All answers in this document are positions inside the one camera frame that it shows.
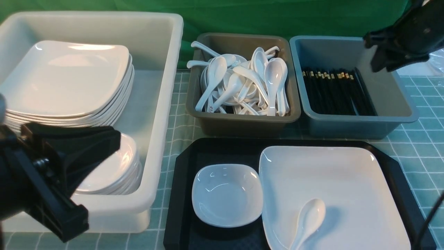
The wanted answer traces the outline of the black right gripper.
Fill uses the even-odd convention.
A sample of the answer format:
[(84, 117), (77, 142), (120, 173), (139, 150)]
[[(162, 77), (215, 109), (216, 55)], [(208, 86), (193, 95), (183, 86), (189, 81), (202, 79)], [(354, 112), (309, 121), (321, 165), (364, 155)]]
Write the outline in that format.
[[(393, 72), (404, 66), (426, 62), (428, 54), (443, 48), (444, 2), (442, 0), (412, 0), (406, 12), (393, 27), (371, 31), (364, 35), (364, 47), (373, 46), (370, 66), (373, 72)], [(390, 49), (405, 50), (411, 55)]]

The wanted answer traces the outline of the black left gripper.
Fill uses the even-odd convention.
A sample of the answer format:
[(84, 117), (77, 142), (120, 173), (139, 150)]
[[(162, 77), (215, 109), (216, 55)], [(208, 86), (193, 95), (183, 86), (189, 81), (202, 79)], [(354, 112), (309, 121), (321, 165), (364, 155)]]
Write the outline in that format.
[(19, 137), (1, 125), (1, 220), (21, 212), (67, 242), (89, 229), (89, 212), (72, 195), (84, 179), (120, 149), (111, 126), (27, 124)]

